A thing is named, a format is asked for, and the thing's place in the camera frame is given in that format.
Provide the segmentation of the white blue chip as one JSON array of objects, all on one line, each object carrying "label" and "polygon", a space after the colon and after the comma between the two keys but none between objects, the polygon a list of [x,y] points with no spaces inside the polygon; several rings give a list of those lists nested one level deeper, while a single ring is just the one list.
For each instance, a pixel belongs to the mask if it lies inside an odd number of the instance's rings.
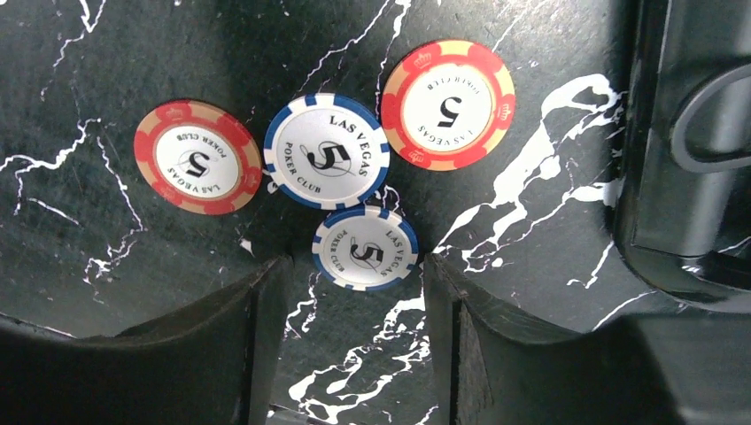
[{"label": "white blue chip", "polygon": [[270,122],[266,169],[278,188],[302,205],[341,210],[380,188],[391,147],[368,108],[339,94],[297,97]]},{"label": "white blue chip", "polygon": [[316,229],[311,252],[332,283],[348,290],[383,290],[418,264],[416,233],[403,217],[374,205],[332,213]]}]

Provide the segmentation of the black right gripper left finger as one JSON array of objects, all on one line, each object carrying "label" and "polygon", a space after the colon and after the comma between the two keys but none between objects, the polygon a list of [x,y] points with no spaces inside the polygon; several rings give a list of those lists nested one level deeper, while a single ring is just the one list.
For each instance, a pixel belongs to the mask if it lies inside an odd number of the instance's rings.
[{"label": "black right gripper left finger", "polygon": [[4,424],[262,424],[293,271],[286,255],[116,336],[1,319]]}]

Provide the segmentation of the red five chip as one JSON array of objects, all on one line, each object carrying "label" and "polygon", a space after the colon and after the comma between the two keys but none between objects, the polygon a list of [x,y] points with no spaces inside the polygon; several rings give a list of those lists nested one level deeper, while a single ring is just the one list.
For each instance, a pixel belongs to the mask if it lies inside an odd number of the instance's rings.
[{"label": "red five chip", "polygon": [[174,100],[146,114],[135,131],[134,153],[149,185],[191,213],[235,212],[262,180],[262,157],[244,124],[197,100]]},{"label": "red five chip", "polygon": [[392,70],[380,105],[383,130],[405,161],[430,171],[475,164],[497,147],[515,115],[504,60],[478,42],[429,42]]}]

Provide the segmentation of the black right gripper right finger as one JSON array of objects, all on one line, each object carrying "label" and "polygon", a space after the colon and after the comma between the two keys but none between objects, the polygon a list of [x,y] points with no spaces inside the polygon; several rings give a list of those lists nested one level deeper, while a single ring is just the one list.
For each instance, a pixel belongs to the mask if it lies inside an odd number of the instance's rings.
[{"label": "black right gripper right finger", "polygon": [[633,314],[589,333],[494,297],[436,254],[423,288],[444,424],[747,424],[746,314]]}]

